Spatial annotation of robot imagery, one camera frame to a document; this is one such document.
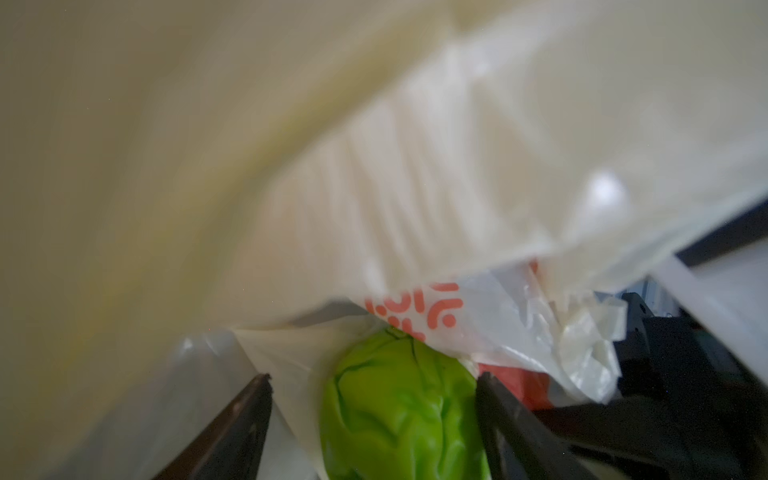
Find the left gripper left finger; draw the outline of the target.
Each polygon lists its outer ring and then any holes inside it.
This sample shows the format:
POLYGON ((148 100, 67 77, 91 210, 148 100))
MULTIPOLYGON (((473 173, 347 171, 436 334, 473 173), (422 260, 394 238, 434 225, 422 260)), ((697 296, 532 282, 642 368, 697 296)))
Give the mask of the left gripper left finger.
POLYGON ((254 479, 273 407, 270 376, 255 376, 156 480, 254 479))

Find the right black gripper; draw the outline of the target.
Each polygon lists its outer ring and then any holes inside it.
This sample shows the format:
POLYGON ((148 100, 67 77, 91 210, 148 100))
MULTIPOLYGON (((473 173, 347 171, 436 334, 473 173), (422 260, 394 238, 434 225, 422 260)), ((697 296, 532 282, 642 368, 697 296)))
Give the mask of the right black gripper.
POLYGON ((540 410, 538 419, 602 478, 764 478, 756 381, 743 369, 719 373, 691 317, 658 317, 640 295, 622 298, 617 398, 540 410))

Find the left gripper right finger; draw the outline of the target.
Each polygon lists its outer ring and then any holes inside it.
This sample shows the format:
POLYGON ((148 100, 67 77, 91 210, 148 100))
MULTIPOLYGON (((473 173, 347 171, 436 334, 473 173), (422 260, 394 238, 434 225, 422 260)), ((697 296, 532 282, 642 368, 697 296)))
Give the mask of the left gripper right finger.
POLYGON ((595 477, 489 372, 477 380, 475 410, 493 480, 595 477))

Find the green round apple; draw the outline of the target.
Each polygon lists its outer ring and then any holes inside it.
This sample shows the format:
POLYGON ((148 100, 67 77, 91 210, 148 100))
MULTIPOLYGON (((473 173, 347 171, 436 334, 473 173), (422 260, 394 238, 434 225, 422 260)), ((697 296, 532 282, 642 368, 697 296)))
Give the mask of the green round apple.
POLYGON ((476 380, 392 327, 353 346, 323 388, 319 436, 331 479, 487 479, 476 380))

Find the yellowish printed plastic bag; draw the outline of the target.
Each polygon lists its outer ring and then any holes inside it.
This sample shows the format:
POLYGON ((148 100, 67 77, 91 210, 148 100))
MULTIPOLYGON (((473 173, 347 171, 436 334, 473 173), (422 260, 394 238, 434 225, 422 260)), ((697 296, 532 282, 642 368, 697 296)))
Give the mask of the yellowish printed plastic bag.
POLYGON ((205 326, 616 291, 766 194, 763 1, 5 1, 1 474, 205 326))

